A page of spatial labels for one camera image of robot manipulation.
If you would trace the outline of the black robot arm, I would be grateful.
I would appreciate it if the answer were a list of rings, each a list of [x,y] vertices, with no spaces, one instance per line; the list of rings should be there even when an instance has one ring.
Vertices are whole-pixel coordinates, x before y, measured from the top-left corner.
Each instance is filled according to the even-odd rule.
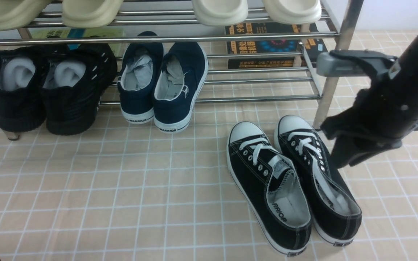
[[[332,50],[318,56],[316,69],[326,77],[370,78],[370,87],[358,92],[349,109],[321,125],[327,139],[335,140],[331,158],[338,168],[398,149],[418,131],[418,36],[400,57]]]

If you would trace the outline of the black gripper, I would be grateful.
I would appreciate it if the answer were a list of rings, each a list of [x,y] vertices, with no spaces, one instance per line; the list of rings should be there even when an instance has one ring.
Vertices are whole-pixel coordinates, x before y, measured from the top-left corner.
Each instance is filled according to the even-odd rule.
[[[324,120],[321,129],[336,138],[331,159],[336,167],[358,165],[418,129],[418,71],[366,71],[370,87],[358,92],[353,105]]]

